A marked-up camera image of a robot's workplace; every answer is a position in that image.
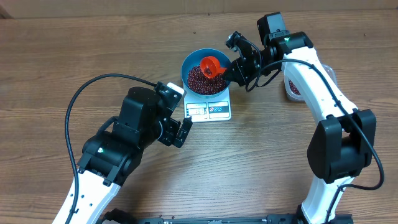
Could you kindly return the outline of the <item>orange scoop with blue handle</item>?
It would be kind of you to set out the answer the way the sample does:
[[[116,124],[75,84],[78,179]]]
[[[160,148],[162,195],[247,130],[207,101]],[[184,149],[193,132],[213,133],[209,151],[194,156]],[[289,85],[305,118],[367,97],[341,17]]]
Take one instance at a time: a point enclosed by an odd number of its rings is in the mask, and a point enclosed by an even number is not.
[[[201,59],[201,72],[209,79],[215,78],[219,74],[223,74],[226,68],[222,67],[220,61],[214,56],[207,56]]]

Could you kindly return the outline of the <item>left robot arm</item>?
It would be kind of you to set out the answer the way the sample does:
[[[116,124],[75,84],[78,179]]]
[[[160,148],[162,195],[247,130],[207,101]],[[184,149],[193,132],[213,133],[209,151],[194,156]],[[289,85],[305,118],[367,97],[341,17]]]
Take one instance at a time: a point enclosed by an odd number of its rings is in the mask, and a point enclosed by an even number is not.
[[[154,141],[182,147],[192,121],[171,115],[185,94],[173,83],[159,82],[152,90],[130,88],[119,116],[108,119],[83,145],[78,176],[54,223],[96,223],[141,163],[145,148]]]

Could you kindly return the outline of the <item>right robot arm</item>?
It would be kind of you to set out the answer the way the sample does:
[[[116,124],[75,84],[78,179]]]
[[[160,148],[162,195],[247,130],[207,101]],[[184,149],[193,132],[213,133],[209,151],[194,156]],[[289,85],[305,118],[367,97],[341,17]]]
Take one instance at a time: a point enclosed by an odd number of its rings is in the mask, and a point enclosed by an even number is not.
[[[376,117],[360,110],[340,91],[320,62],[312,41],[304,32],[287,30],[282,14],[267,14],[257,21],[262,47],[239,32],[226,46],[238,52],[223,78],[252,91],[259,79],[273,80],[278,74],[298,89],[315,120],[316,129],[308,145],[307,159],[314,174],[306,199],[293,215],[269,215],[279,223],[352,223],[351,215],[335,213],[354,178],[378,161],[374,150]]]

